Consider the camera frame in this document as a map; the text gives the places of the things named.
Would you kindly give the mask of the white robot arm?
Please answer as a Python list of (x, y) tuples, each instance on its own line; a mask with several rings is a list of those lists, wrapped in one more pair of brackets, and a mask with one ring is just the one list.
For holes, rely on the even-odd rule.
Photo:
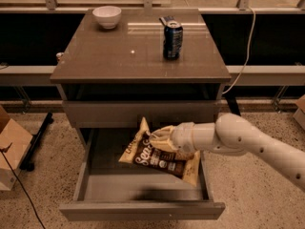
[(305, 190), (305, 153), (264, 134), (236, 114), (224, 114), (215, 123), (183, 122), (163, 127), (151, 133), (150, 143), (167, 152), (210, 151), (228, 156), (249, 152)]

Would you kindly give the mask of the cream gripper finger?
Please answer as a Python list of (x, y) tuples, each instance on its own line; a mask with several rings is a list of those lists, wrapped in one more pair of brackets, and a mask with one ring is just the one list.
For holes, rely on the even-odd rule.
[(193, 159), (193, 153), (184, 153), (177, 151), (174, 153), (175, 160), (190, 160)]

